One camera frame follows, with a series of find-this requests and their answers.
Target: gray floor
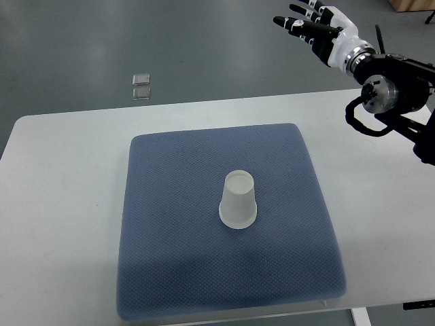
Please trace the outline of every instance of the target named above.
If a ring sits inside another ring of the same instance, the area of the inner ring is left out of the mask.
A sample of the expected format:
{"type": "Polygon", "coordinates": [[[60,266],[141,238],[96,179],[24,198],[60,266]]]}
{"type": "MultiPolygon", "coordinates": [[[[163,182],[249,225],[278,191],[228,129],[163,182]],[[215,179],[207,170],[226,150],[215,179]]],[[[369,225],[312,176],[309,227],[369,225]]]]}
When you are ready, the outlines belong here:
{"type": "MultiPolygon", "coordinates": [[[[272,23],[291,14],[289,2],[0,0],[0,155],[24,115],[358,88],[272,23]],[[131,100],[136,73],[151,74],[148,101],[131,100]]],[[[429,12],[397,14],[387,0],[328,4],[373,45],[378,23],[387,52],[435,61],[429,12]]],[[[375,326],[435,324],[435,309],[368,311],[375,326]]],[[[232,324],[352,322],[342,311],[232,324]]]]}

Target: black cable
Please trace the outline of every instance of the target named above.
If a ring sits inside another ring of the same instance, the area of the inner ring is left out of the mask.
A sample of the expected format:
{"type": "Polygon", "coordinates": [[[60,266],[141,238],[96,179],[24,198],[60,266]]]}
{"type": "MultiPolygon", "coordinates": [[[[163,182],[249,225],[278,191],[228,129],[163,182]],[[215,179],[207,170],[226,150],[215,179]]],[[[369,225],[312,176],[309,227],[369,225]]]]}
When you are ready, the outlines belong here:
{"type": "Polygon", "coordinates": [[[379,25],[375,25],[375,29],[376,29],[376,37],[378,39],[379,49],[382,54],[385,54],[385,48],[383,46],[383,39],[381,34],[381,27],[379,27],[379,25]]]}
{"type": "Polygon", "coordinates": [[[428,19],[426,19],[426,21],[424,22],[426,25],[429,25],[430,21],[433,19],[433,17],[435,16],[435,10],[430,14],[430,16],[428,17],[428,19]]]}
{"type": "Polygon", "coordinates": [[[382,130],[373,130],[370,128],[367,128],[365,125],[363,125],[363,123],[361,121],[359,121],[356,117],[355,117],[355,108],[364,103],[366,101],[366,98],[364,98],[363,96],[359,96],[356,99],[354,99],[353,101],[351,101],[347,106],[346,106],[346,122],[348,124],[350,124],[352,126],[353,129],[361,132],[362,134],[366,134],[368,136],[371,137],[382,137],[385,136],[388,132],[392,131],[393,128],[387,126],[386,128],[382,129],[382,130]]]}

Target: robot finger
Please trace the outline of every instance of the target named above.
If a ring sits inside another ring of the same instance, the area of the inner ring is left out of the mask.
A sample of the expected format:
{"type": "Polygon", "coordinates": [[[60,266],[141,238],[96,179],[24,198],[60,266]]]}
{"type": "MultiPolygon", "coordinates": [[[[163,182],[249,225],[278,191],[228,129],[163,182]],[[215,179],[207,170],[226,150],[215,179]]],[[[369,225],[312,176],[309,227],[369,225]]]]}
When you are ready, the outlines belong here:
{"type": "Polygon", "coordinates": [[[314,8],[316,12],[319,12],[321,14],[320,7],[323,7],[324,4],[319,0],[299,0],[300,2],[306,3],[311,8],[314,8]]]}
{"type": "Polygon", "coordinates": [[[311,21],[313,22],[318,22],[320,20],[320,15],[313,10],[302,8],[298,5],[294,5],[293,3],[290,5],[290,9],[294,12],[304,15],[305,17],[311,19],[311,21]]]}
{"type": "Polygon", "coordinates": [[[316,24],[308,20],[295,19],[293,17],[284,18],[276,16],[273,18],[273,22],[287,29],[290,35],[297,37],[305,36],[309,39],[314,37],[319,39],[334,39],[340,33],[339,29],[331,26],[316,24]]]}
{"type": "Polygon", "coordinates": [[[308,44],[308,45],[310,45],[310,46],[312,46],[313,45],[313,42],[314,42],[314,37],[307,37],[307,36],[304,36],[304,35],[301,35],[300,37],[299,37],[301,40],[303,40],[306,44],[308,44]]]}

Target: small transparent block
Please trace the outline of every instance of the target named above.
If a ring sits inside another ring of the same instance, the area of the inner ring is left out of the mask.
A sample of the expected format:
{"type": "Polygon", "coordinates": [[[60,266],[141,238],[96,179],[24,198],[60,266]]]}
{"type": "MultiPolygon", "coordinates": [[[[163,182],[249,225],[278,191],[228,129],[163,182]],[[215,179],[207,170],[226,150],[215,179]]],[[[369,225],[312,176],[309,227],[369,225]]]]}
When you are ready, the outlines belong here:
{"type": "Polygon", "coordinates": [[[133,76],[133,86],[148,85],[150,83],[150,74],[141,73],[133,76]]]}
{"type": "Polygon", "coordinates": [[[133,100],[149,100],[150,92],[149,87],[135,88],[133,90],[133,100]]]}

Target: translucent cup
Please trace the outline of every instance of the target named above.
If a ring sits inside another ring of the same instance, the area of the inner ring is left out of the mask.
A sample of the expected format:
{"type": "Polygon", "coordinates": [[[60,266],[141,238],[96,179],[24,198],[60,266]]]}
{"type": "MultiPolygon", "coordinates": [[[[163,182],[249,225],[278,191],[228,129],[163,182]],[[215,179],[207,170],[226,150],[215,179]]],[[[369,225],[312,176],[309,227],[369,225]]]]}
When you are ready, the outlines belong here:
{"type": "Polygon", "coordinates": [[[235,170],[225,178],[219,216],[232,229],[244,229],[257,217],[254,178],[246,171],[235,170]]]}

